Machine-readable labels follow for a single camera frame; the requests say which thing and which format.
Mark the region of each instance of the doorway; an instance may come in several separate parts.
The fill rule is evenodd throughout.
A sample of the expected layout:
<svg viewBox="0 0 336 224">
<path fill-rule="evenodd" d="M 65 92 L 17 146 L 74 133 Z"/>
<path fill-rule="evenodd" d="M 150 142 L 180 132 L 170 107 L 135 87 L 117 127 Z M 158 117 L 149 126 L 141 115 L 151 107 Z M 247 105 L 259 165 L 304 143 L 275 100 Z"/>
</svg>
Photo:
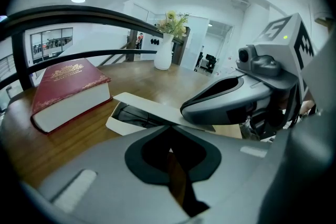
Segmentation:
<svg viewBox="0 0 336 224">
<path fill-rule="evenodd" d="M 194 71 L 211 76 L 226 51 L 232 26 L 210 20 Z"/>
</svg>

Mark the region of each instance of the flower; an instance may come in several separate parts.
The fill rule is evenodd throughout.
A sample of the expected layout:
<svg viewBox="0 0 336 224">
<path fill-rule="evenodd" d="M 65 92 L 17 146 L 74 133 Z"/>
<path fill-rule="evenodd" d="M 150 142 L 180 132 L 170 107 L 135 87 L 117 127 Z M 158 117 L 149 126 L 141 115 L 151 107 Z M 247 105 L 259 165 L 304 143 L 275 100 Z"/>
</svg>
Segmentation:
<svg viewBox="0 0 336 224">
<path fill-rule="evenodd" d="M 188 22 L 188 16 L 189 13 L 179 13 L 176 15 L 175 11 L 170 10 L 165 14 L 165 19 L 159 20 L 156 23 L 158 31 L 161 33 L 172 34 L 177 38 L 186 36 L 184 24 Z"/>
<path fill-rule="evenodd" d="M 173 11 L 173 10 L 170 10 L 166 13 L 166 16 L 167 16 L 168 19 L 173 20 L 176 17 L 176 12 Z"/>
<path fill-rule="evenodd" d="M 159 26 L 164 27 L 166 24 L 166 20 L 160 20 L 159 21 Z"/>
</svg>

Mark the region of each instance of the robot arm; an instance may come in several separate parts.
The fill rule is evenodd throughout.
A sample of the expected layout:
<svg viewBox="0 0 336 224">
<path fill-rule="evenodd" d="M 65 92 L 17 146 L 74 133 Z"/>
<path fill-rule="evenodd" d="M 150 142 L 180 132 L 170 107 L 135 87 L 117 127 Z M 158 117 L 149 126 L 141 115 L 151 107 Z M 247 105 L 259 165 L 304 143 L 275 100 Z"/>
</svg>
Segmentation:
<svg viewBox="0 0 336 224">
<path fill-rule="evenodd" d="M 237 70 L 206 85 L 181 106 L 195 124 L 237 124 L 250 119 L 265 138 L 299 113 L 308 88 L 301 69 L 313 57 L 309 35 L 299 14 L 274 22 L 256 40 L 238 51 Z M 279 101 L 288 97 L 285 114 Z"/>
</svg>

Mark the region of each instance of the window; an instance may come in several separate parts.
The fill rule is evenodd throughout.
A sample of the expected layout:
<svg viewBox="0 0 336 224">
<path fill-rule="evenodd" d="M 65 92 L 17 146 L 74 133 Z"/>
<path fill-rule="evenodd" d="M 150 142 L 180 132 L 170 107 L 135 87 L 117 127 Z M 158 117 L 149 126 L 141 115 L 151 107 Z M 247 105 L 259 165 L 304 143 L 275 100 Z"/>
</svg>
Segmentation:
<svg viewBox="0 0 336 224">
<path fill-rule="evenodd" d="M 55 29 L 30 35 L 33 63 L 59 56 L 72 45 L 72 28 Z"/>
</svg>

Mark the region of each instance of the railing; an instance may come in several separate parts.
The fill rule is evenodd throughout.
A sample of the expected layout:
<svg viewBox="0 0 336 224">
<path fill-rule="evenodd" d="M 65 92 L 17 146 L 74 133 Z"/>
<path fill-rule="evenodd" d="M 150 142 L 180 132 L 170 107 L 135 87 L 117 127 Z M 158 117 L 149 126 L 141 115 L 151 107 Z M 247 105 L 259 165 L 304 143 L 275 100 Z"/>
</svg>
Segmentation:
<svg viewBox="0 0 336 224">
<path fill-rule="evenodd" d="M 11 72 L 15 69 L 14 58 L 13 55 L 8 55 L 2 59 L 0 59 L 0 80 L 7 73 Z"/>
<path fill-rule="evenodd" d="M 125 44 L 124 46 L 122 46 L 120 49 L 125 49 L 127 46 L 129 45 L 129 43 Z M 109 60 L 111 60 L 111 58 L 113 56 L 116 56 L 115 54 L 110 55 L 108 58 L 106 58 L 103 62 L 100 63 L 100 66 L 105 65 Z M 113 63 L 116 63 L 117 61 L 119 61 L 122 57 L 118 58 L 116 61 L 114 61 Z"/>
<path fill-rule="evenodd" d="M 125 45 L 126 49 L 86 51 L 73 55 L 66 55 L 44 62 L 28 66 L 25 55 L 24 32 L 28 29 L 64 23 L 93 23 L 118 26 L 132 29 L 130 41 Z M 134 54 L 155 54 L 153 50 L 136 50 L 135 40 L 137 31 L 163 37 L 158 29 L 146 22 L 123 13 L 114 12 L 108 9 L 95 8 L 89 6 L 58 5 L 32 8 L 10 15 L 6 20 L 0 22 L 0 41 L 11 36 L 13 59 L 16 73 L 0 81 L 0 89 L 19 80 L 23 90 L 33 87 L 30 74 L 47 68 L 56 63 L 74 60 L 85 57 L 95 57 L 103 55 L 126 55 L 127 61 L 133 61 Z M 173 62 L 180 64 L 187 39 L 179 40 L 174 38 L 177 53 L 173 56 Z"/>
</svg>

